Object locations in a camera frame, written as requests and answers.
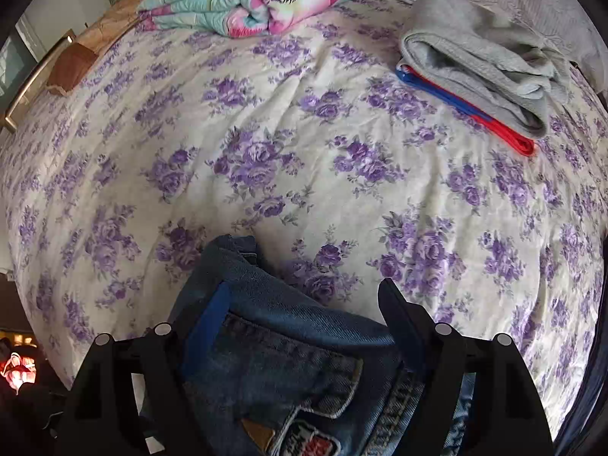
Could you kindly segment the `blue denim jeans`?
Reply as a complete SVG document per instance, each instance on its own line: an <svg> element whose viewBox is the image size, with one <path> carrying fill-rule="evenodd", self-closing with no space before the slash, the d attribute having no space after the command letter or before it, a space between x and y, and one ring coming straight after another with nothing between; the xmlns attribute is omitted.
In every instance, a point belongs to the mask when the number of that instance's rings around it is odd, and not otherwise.
<svg viewBox="0 0 608 456"><path fill-rule="evenodd" d="M205 246L169 320L215 455L391 455L423 392L384 325L273 276L250 237Z"/></svg>

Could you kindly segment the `dark navy knit garment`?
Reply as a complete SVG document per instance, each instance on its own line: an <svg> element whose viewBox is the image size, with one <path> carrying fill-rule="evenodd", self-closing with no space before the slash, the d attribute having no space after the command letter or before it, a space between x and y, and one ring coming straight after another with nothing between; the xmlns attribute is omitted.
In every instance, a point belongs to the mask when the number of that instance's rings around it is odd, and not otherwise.
<svg viewBox="0 0 608 456"><path fill-rule="evenodd" d="M607 454L607 337L596 339L584 382L554 442L556 455Z"/></svg>

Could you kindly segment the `purple floral bedspread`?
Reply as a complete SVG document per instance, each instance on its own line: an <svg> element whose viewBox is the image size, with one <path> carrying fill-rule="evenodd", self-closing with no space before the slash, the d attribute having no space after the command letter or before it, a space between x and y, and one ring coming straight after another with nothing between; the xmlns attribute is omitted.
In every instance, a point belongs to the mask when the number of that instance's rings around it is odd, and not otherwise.
<svg viewBox="0 0 608 456"><path fill-rule="evenodd" d="M59 378L95 334L165 318L204 244L252 235L281 278L378 319L395 280L521 349L552 432L600 316L607 113L578 71L531 157L396 77L406 0L280 36L134 29L1 151L16 287Z"/></svg>

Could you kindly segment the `white framed window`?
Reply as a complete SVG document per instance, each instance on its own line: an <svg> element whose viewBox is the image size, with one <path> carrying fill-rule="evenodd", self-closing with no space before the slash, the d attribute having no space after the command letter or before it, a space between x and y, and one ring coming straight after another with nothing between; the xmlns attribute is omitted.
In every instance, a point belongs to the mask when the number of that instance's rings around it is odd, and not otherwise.
<svg viewBox="0 0 608 456"><path fill-rule="evenodd" d="M1 46L1 111L34 70L45 49L25 14L10 29Z"/></svg>

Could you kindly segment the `red blue folded garment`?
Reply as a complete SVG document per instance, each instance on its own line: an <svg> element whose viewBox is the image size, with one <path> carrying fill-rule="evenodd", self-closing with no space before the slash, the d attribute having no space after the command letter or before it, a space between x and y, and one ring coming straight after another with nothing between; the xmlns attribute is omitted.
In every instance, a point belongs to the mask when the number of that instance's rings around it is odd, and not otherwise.
<svg viewBox="0 0 608 456"><path fill-rule="evenodd" d="M398 65L396 68L396 75L399 77L399 80L402 80L405 84L412 85L419 90L431 94L446 104L453 106L465 116L474 119L475 122L478 122L484 126L485 129L502 139L519 154L524 155L525 157L531 157L534 154L535 144L532 139L524 137L520 133L517 133L504 125L502 122L499 122L499 120L484 113L468 101L433 84L430 80L425 79L415 72L410 66Z"/></svg>

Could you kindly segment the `grey folded garment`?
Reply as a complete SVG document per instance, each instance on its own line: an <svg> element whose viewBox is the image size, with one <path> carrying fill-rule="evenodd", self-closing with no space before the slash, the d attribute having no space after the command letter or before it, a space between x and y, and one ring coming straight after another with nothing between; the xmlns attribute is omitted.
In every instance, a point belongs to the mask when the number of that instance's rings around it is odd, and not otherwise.
<svg viewBox="0 0 608 456"><path fill-rule="evenodd" d="M400 64L518 134L547 134L550 105L567 99L568 60L505 13L468 0L415 0Z"/></svg>

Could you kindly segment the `brown wooden bed frame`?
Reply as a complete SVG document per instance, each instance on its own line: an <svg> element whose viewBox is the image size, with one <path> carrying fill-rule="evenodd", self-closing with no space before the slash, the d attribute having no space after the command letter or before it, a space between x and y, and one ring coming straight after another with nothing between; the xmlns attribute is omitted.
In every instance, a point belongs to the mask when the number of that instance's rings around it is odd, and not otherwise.
<svg viewBox="0 0 608 456"><path fill-rule="evenodd" d="M141 1L120 0L81 35L64 34L22 80L3 110L1 127L14 133L30 103L44 90L69 96L109 48L142 22L136 10Z"/></svg>

